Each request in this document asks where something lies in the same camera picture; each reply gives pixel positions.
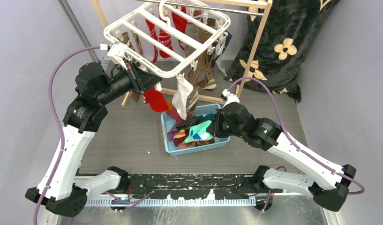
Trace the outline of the red beige cuffed sock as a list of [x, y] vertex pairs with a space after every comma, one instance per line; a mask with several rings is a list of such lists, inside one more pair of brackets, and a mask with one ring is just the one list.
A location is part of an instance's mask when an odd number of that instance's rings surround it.
[[143, 99], [155, 112], [166, 112], [169, 109], [164, 95], [160, 91], [156, 90], [155, 87], [152, 87], [150, 90], [145, 92], [143, 94]]

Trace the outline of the mint green sock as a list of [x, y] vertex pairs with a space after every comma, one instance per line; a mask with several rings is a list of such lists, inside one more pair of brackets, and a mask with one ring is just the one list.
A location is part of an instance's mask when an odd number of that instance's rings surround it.
[[207, 141], [213, 139], [214, 136], [207, 131], [208, 127], [212, 124], [211, 120], [206, 120], [197, 125], [191, 126], [188, 130], [188, 136], [183, 143], [190, 143], [196, 141]]

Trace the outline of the white plastic clip hanger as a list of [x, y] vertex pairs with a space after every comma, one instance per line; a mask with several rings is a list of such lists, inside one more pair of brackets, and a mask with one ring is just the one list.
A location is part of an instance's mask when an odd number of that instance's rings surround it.
[[[175, 2], [168, 0], [158, 1], [158, 11], [159, 16], [154, 16], [150, 9], [154, 2], [146, 0], [144, 4], [134, 9], [130, 13], [126, 14], [117, 21], [109, 24], [104, 28], [104, 37], [111, 43], [111, 48], [108, 52], [108, 56], [111, 57], [116, 62], [120, 63], [122, 66], [125, 65], [124, 59], [133, 59], [138, 61], [142, 66], [149, 69], [155, 75], [162, 78], [172, 78], [178, 76], [181, 71], [187, 66], [191, 66], [193, 70], [198, 69], [198, 57], [203, 53], [212, 54], [215, 50], [213, 44], [215, 41], [223, 42], [225, 37], [224, 33], [227, 31], [228, 27], [231, 24], [231, 19], [226, 14], [220, 12], [219, 10], [209, 7], [207, 4], [199, 0], [191, 0], [187, 7], [189, 8], [199, 8], [204, 9], [206, 12], [216, 16], [219, 19], [218, 27], [212, 28], [207, 24], [207, 21], [201, 22], [199, 19], [195, 19], [193, 15], [189, 15], [182, 11], [181, 9], [174, 8]], [[186, 22], [190, 22], [195, 26], [199, 27], [203, 31], [210, 33], [210, 37], [204, 42], [199, 42], [194, 38], [185, 34], [183, 30], [178, 30], [172, 25], [171, 19], [165, 14], [165, 11], [171, 11], [174, 14], [182, 17]], [[135, 16], [142, 16], [147, 25], [154, 25], [159, 29], [159, 33], [150, 32], [146, 34], [142, 30], [136, 27], [133, 22]], [[121, 43], [112, 32], [115, 31], [118, 27], [125, 26], [131, 32], [138, 35], [138, 37], [145, 39], [147, 42], [151, 43], [157, 50], [164, 52], [167, 56], [174, 58], [179, 62], [179, 64], [170, 71], [164, 71], [155, 66], [152, 62], [148, 61], [140, 53], [135, 52], [129, 46], [124, 43]], [[180, 43], [184, 43], [187, 46], [194, 49], [194, 51], [186, 58], [177, 54], [173, 51], [172, 48], [172, 38], [176, 38]]]

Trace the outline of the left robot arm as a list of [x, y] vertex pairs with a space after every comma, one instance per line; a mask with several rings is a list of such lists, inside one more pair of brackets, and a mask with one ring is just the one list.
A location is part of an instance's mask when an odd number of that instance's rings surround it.
[[45, 177], [38, 186], [27, 190], [26, 198], [56, 215], [73, 218], [89, 199], [111, 190], [125, 193], [130, 179], [126, 171], [116, 166], [82, 181], [75, 181], [75, 175], [87, 146], [108, 114], [106, 105], [129, 91], [145, 93], [161, 80], [130, 61], [112, 76], [99, 63], [83, 65], [75, 78], [77, 97], [68, 106], [62, 122], [64, 136]]

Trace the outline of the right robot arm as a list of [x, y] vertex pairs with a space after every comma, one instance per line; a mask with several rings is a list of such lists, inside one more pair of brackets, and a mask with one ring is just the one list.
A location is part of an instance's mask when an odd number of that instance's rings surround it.
[[279, 156], [301, 174], [261, 165], [251, 178], [260, 193], [282, 189], [303, 194], [319, 206], [337, 212], [351, 194], [349, 186], [356, 174], [351, 165], [337, 165], [299, 143], [278, 123], [254, 118], [245, 106], [233, 102], [219, 109], [207, 131], [214, 137], [236, 136], [254, 148]]

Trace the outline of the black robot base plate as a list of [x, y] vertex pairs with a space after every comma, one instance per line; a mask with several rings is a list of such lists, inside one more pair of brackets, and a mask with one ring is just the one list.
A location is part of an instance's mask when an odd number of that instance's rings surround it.
[[128, 188], [109, 190], [119, 196], [134, 199], [149, 194], [150, 199], [194, 200], [207, 199], [214, 194], [215, 200], [246, 199], [256, 194], [266, 194], [267, 189], [255, 187], [251, 174], [235, 173], [182, 173], [182, 174], [131, 174]]

